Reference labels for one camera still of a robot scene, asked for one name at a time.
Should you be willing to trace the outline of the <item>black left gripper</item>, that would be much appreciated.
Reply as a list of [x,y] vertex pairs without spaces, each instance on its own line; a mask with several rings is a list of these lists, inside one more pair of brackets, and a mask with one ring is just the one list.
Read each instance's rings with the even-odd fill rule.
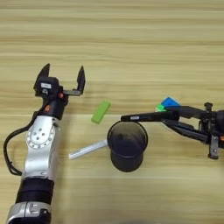
[[[38,77],[47,77],[49,75],[49,71],[50,64],[46,64],[39,72]],[[51,116],[57,118],[58,120],[61,120],[65,107],[68,104],[68,96],[80,96],[84,92],[86,78],[83,66],[80,67],[80,71],[77,77],[77,83],[77,90],[63,90],[60,91],[54,98],[48,98],[40,114],[42,116]]]

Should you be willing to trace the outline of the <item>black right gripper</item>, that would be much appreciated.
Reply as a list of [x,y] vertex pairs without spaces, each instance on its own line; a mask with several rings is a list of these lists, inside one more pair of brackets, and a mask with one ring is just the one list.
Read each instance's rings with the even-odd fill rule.
[[190,106],[170,106],[166,107],[167,111],[176,111],[184,118],[201,119],[199,129],[195,129],[192,125],[164,119],[162,123],[169,129],[177,132],[181,136],[200,141],[209,145],[208,157],[211,159],[219,158],[219,148],[224,149],[224,109],[213,111],[213,104],[206,102],[204,104],[205,111]]

